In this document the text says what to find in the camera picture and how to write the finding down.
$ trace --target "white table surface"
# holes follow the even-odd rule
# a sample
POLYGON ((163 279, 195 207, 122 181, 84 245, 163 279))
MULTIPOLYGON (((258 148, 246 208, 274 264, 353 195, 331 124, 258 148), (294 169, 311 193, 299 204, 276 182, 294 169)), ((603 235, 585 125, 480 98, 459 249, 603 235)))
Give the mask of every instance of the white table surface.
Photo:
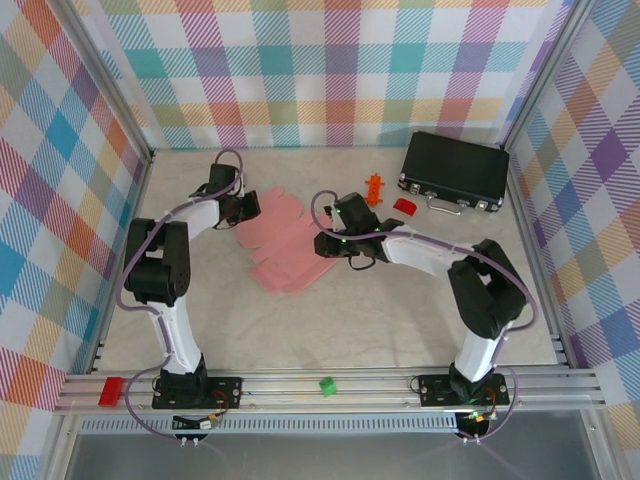
MULTIPOLYGON (((162 152, 156 157, 141 216, 158 218, 185 201, 208 179, 216 152, 162 152)), ((415 229, 455 242, 498 241, 523 281, 535 289, 526 254, 507 200, 495 214, 467 209, 455 217, 429 211, 424 197, 396 186, 405 149, 265 149, 241 152, 249 189, 263 193, 282 185, 308 209, 314 193, 340 196, 367 192, 365 180, 382 176, 380 220, 405 221, 415 229), (399 197, 418 205, 414 217, 392 208, 399 197)), ((233 155, 223 163, 235 161, 233 155)), ((379 262, 355 272, 338 262, 306 290, 266 293, 250 276, 250 251, 233 231, 204 232, 190 245, 191 286, 187 304, 196 341, 208 368, 328 368, 446 366, 461 347, 466 327, 460 320, 447 278, 407 266, 379 262)), ((126 299, 133 298, 128 294, 126 299)), ((529 320, 526 307, 520 322, 529 320)), ((157 364, 162 351, 145 314, 116 307, 100 369, 135 370, 157 364)), ((500 364, 553 364, 544 318, 514 334, 500 364)))

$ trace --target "plaid fabric backdrop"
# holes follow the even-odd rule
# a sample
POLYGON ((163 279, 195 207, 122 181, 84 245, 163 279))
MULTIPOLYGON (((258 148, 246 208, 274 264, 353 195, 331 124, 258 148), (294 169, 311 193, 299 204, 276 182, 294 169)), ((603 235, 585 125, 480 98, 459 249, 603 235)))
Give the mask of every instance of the plaid fabric backdrop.
POLYGON ((143 163, 44 0, 0 0, 0 479, 31 479, 143 163))
POLYGON ((515 153, 573 348, 640 478, 640 0, 601 0, 515 153))
POLYGON ((160 148, 495 142, 572 0, 75 0, 160 148))

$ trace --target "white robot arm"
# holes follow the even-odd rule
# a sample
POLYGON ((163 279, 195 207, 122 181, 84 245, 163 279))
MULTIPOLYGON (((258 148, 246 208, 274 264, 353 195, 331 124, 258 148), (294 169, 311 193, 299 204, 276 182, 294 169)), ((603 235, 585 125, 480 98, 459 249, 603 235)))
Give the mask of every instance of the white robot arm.
MULTIPOLYGON (((189 243, 203 231, 215 229, 223 222, 232 227, 260 213, 256 192, 245 194, 242 178, 237 181, 235 192, 206 199, 228 188, 238 175, 241 172, 236 167, 211 165, 209 181, 192 194, 205 198, 162 225, 125 280, 125 288, 134 294, 136 301, 152 307, 149 316, 160 344, 168 343, 171 349, 169 360, 155 382, 154 408, 217 407, 218 399, 211 393, 220 391, 227 395, 229 408, 237 407, 239 402, 241 379, 207 376, 204 357, 191 331, 185 296, 191 280, 189 243)), ((151 219, 136 218, 131 222, 125 265, 154 227, 156 221, 151 219)))
POLYGON ((318 234, 315 239, 318 255, 349 259, 364 255, 372 259, 371 265, 380 260, 408 265, 434 276, 448 276, 460 317, 468 331, 462 349, 450 366, 449 378, 444 382, 448 393, 456 398, 447 400, 446 395, 439 398, 444 402, 455 400, 464 404, 484 396, 492 379, 496 350, 503 333, 518 318, 527 302, 524 293, 498 270, 459 251, 481 254, 521 283, 500 245, 484 240, 478 245, 458 244, 457 247, 462 248, 452 249, 445 246, 448 245, 446 242, 421 241, 416 238, 420 236, 419 232, 398 220, 388 219, 381 223, 357 193, 336 200, 325 207, 325 211, 332 218, 333 231, 340 238, 325 232, 318 234))

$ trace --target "red block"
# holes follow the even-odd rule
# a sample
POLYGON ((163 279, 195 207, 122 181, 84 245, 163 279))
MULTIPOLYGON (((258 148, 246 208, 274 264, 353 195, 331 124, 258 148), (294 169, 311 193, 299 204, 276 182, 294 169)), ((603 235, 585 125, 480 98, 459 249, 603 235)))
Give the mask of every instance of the red block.
POLYGON ((399 198, 398 200, 396 200, 396 203, 393 205, 393 208, 395 208, 396 210, 400 210, 401 212, 404 212, 407 215, 411 215, 411 216, 413 216, 413 214, 416 213, 416 210, 418 209, 415 203, 409 200, 406 200, 404 198, 399 198))
POLYGON ((104 382, 102 389, 102 395, 98 405, 101 407, 115 407, 118 404, 118 399, 122 393, 122 387, 124 386, 124 378, 122 377, 107 377, 107 381, 104 382))

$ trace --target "red object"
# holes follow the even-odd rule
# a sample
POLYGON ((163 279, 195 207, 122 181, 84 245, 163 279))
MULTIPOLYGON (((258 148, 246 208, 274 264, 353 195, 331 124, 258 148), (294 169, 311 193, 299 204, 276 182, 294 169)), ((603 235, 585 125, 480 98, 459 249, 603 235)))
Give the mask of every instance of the red object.
POLYGON ((416 213, 416 210, 418 209, 415 203, 409 200, 406 200, 404 198, 399 198, 398 200, 396 200, 396 203, 393 205, 393 208, 395 208, 396 210, 400 210, 401 212, 404 212, 407 215, 411 215, 411 216, 413 216, 413 214, 416 213))
POLYGON ((382 199, 380 198, 380 187, 383 186, 384 183, 381 180, 382 177, 375 173, 371 175, 369 180, 364 182, 369 185, 369 193, 367 194, 365 201, 370 207, 375 207, 379 203, 382 203, 382 199))
POLYGON ((101 407, 115 407, 118 404, 118 399, 122 393, 122 386, 124 385, 124 378, 122 377, 107 377, 107 381, 104 382, 102 388, 102 395, 98 405, 101 407))

